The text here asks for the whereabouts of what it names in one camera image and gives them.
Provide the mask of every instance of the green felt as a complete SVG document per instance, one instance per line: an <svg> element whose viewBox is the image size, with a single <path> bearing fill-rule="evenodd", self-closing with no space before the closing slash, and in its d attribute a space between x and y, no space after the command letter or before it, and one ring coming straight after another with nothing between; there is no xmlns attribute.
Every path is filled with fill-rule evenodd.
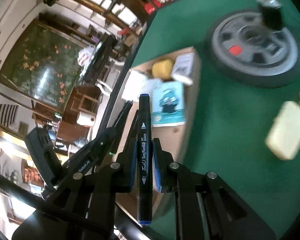
<svg viewBox="0 0 300 240"><path fill-rule="evenodd" d="M159 10L133 66L195 46L202 74L184 164L194 172L218 173L281 237L300 212L300 150L294 160L281 161L264 141L283 102L298 101L300 77L276 89L243 85L215 71L202 46L206 31L218 18L256 8L255 1L179 0ZM285 23L300 43L300 14L290 0L279 1ZM174 239L173 208L155 216L148 230L161 239Z"/></svg>

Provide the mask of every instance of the yellow sponge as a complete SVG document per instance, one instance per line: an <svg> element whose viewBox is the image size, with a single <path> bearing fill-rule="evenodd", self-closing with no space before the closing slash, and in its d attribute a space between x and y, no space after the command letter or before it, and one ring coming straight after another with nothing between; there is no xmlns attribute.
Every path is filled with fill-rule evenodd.
<svg viewBox="0 0 300 240"><path fill-rule="evenodd" d="M165 59L155 63L152 67L152 75L154 78L162 80L169 80L172 72L174 61L172 59Z"/></svg>

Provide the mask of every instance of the cardboard box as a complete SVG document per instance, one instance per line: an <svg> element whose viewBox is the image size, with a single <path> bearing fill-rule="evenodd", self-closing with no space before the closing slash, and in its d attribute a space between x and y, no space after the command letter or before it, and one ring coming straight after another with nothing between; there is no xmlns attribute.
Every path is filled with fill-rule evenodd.
<svg viewBox="0 0 300 240"><path fill-rule="evenodd" d="M171 58L175 60L180 54L185 53L195 53L195 59L193 64L193 85L190 87L185 87L185 102L186 102L186 108L185 108L185 118L186 118L186 124L180 125L180 126L174 126L174 127L153 127L152 128L152 138L159 138L162 146L162 150L168 151L172 154L174 161L182 163L186 149L188 146L189 136L191 133L191 128L194 120L194 114L196 109L196 101L198 96L198 90L199 90L199 82L200 82L200 74L201 74L201 59L199 58L196 50L194 47L189 47L181 50L177 50L165 55L162 55L160 57L157 57L153 60L150 60L148 62L145 62L143 64L140 64L134 68L131 68L128 72L128 74L125 77L125 80L122 84L122 87L119 91L119 94L117 96L117 100L114 104L113 111L111 113L109 124L108 126L112 126L114 120L116 119L118 113L121 111L125 100L121 98L121 95L123 93L125 84L127 82L127 79L130 75L130 72L132 70L139 70L144 73L147 73L148 75L151 74L152 66L155 62L163 60L165 58ZM112 161L115 161L117 159L118 153L120 153L125 145L132 120L134 118L135 112L137 111L139 107L139 103L133 103L133 106L129 112L125 128L123 131L123 135L121 138L121 142L117 151L117 154L113 156ZM162 201L164 194L158 193L155 189L153 191L153 214L156 212L160 205L160 209L163 209L165 205L165 201ZM137 217L137 205L136 205L136 179L134 181L134 187L132 192L126 194L126 193L117 193L116 194L116 202L117 204L122 208L122 210L129 215L136 223L136 217Z"/></svg>

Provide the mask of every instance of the gray weight plate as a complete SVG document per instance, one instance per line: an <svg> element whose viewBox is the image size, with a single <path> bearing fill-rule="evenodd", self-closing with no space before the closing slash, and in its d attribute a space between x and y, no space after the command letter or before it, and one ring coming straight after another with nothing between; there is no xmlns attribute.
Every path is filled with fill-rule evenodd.
<svg viewBox="0 0 300 240"><path fill-rule="evenodd" d="M257 11L219 20L208 32L208 43L225 74L252 85L283 86L300 72L300 49L291 32L262 25Z"/></svg>

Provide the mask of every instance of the painting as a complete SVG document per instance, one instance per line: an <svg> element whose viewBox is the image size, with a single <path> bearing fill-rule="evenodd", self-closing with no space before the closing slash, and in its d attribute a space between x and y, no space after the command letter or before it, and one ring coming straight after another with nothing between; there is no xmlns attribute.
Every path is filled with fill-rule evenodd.
<svg viewBox="0 0 300 240"><path fill-rule="evenodd" d="M33 21L0 70L0 83L63 112L81 68L82 47Z"/></svg>

